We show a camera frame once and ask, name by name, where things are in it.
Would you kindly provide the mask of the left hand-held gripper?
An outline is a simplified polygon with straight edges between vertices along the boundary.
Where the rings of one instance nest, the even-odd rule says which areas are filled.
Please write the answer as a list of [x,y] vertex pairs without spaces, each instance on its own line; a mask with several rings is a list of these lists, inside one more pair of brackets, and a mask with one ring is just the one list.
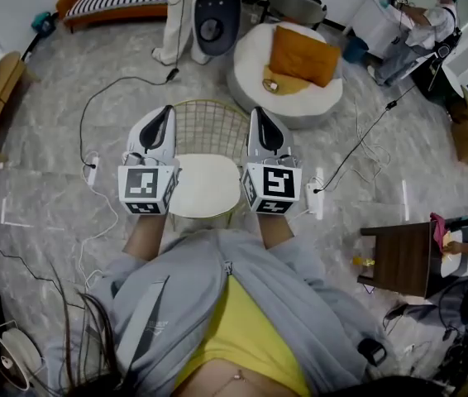
[[132,215],[165,215],[179,182],[175,158],[176,111],[165,105],[147,113],[129,133],[118,167],[118,198]]

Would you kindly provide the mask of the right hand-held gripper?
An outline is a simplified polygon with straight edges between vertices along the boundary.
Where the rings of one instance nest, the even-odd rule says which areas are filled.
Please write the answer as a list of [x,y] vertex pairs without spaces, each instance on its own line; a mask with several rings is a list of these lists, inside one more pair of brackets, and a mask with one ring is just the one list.
[[286,214],[300,200],[302,169],[293,135],[262,107],[251,111],[242,161],[241,186],[253,213]]

